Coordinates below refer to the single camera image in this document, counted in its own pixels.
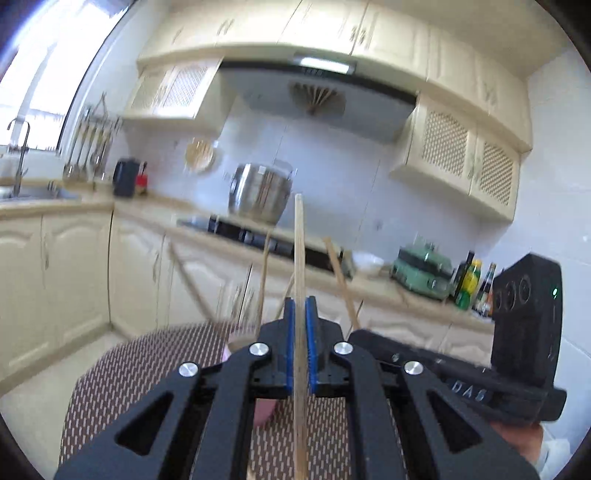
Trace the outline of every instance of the stovetop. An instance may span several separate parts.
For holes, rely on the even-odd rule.
[[[189,219],[179,219],[178,225],[186,226],[200,232],[208,232],[213,235],[219,235],[228,240],[256,248],[265,249],[266,232],[256,231],[252,228],[246,228],[242,225],[236,225],[228,220],[223,220],[217,216],[193,217]],[[283,238],[271,238],[269,240],[269,254],[276,255],[289,260],[294,259],[294,242]],[[343,249],[337,251],[339,261],[343,259]],[[316,247],[306,246],[306,265],[316,267],[321,270],[332,272],[329,255],[326,251],[319,250]]]

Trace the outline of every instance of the tiled floor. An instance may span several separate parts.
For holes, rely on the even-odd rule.
[[[109,332],[0,398],[4,421],[45,479],[56,473],[61,431],[76,380],[107,350],[124,341]]]

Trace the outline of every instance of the human hand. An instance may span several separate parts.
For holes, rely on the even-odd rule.
[[[516,427],[492,421],[491,427],[529,463],[535,464],[538,461],[544,437],[542,425],[536,423],[528,427]]]

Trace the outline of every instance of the black kettle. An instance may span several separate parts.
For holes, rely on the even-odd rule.
[[[116,197],[134,196],[135,179],[139,173],[139,162],[134,158],[122,158],[113,173],[113,194]]]

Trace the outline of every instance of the green appliance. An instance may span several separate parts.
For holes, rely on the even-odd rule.
[[[410,291],[444,300],[453,288],[453,273],[451,260],[440,254],[434,244],[419,238],[400,248],[390,277]]]

